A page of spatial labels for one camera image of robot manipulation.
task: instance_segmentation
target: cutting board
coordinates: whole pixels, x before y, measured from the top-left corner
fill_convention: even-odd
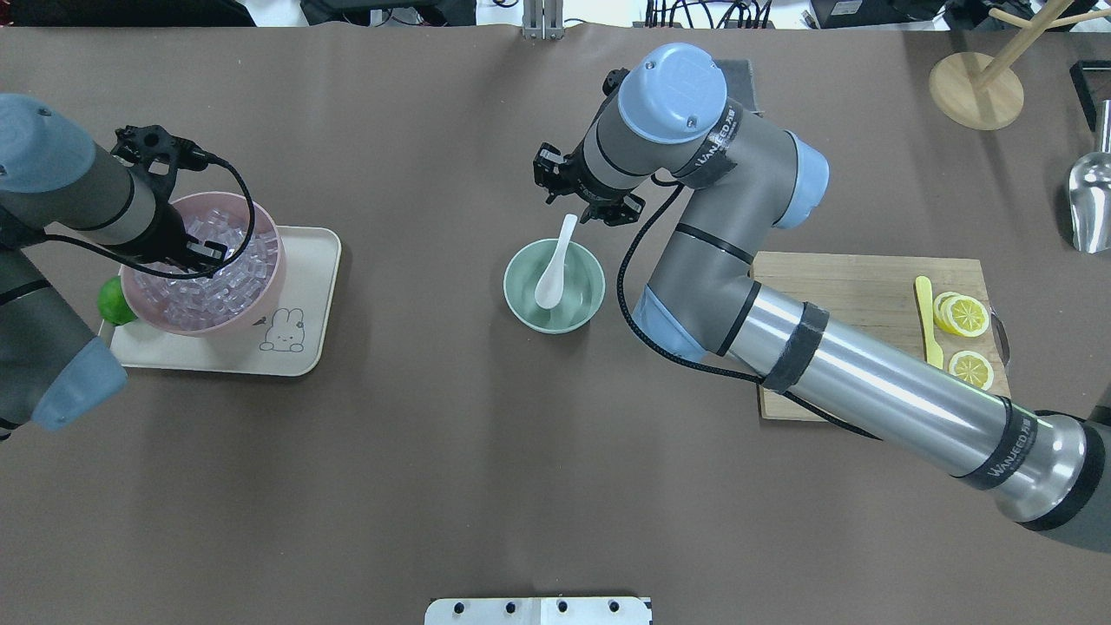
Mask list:
[[[914,300],[918,275],[930,278],[934,295],[957,291],[979,299],[991,309],[983,271],[974,259],[761,251],[752,264],[755,280],[799,301],[817,303],[829,310],[834,320],[924,361],[922,326]],[[1011,395],[992,329],[975,339],[954,336],[940,329],[934,336],[941,344],[947,369],[953,354],[963,350],[979,352],[995,373],[988,391]],[[762,387],[760,415],[765,420],[822,421]]]

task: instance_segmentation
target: white bracket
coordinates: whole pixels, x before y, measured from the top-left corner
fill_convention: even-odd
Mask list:
[[[424,625],[652,625],[648,597],[436,599]]]
[[[526,39],[563,39],[563,0],[524,0]]]

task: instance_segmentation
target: bunny illustration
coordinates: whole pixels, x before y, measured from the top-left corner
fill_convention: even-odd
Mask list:
[[[304,311],[279,308],[270,317],[267,336],[259,346],[262,352],[304,352]]]

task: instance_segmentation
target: knife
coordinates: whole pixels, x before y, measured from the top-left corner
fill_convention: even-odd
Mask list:
[[[944,354],[933,336],[933,284],[930,278],[914,278],[914,296],[918,299],[918,316],[922,321],[922,343],[925,345],[925,362],[937,369],[944,363]]]

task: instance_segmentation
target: pink bowl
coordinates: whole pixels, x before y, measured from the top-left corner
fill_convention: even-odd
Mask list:
[[[178,209],[178,212],[180,212],[183,218],[203,214],[212,208],[236,214],[244,221],[248,218],[247,199],[238,193],[206,191],[186,195],[170,203],[173,204],[173,208]],[[270,216],[270,213],[263,210],[262,206],[259,205],[259,202],[254,202],[254,234],[261,234],[263,232],[274,232],[278,234],[278,228],[274,224],[274,220]],[[164,305],[161,303],[153,303],[146,294],[143,294],[142,286],[140,286],[134,280],[136,273],[137,271],[130,266],[124,266],[120,272],[120,281],[123,286],[123,299],[128,301],[128,305],[130,305],[131,310],[134,311],[136,316],[146,322],[148,325],[160,331],[181,336],[212,336],[227,334],[251,327],[260,319],[269,315],[274,304],[278,303],[278,295],[281,294],[281,286],[286,282],[286,246],[282,244],[281,235],[279,234],[278,260],[274,262],[274,270],[270,273],[270,276],[267,279],[267,283],[262,286],[262,290],[259,291],[258,295],[256,295],[254,301],[249,303],[247,308],[243,308],[239,314],[231,320],[210,329],[202,329],[199,331],[183,331],[167,322],[162,316]]]

